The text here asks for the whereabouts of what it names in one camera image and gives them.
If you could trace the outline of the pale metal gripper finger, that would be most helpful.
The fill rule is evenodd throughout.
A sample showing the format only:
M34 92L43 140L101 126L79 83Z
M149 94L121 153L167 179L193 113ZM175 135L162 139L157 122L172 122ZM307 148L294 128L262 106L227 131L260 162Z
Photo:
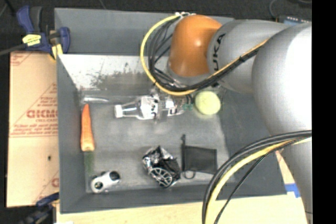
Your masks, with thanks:
M148 97L148 96L140 96L134 98L134 100L124 103L124 104L116 104L114 106L115 112L156 112L157 111L157 100Z
M142 112L141 110L119 110L114 109L114 116L116 118L136 118L139 120L150 120L156 117L155 112Z

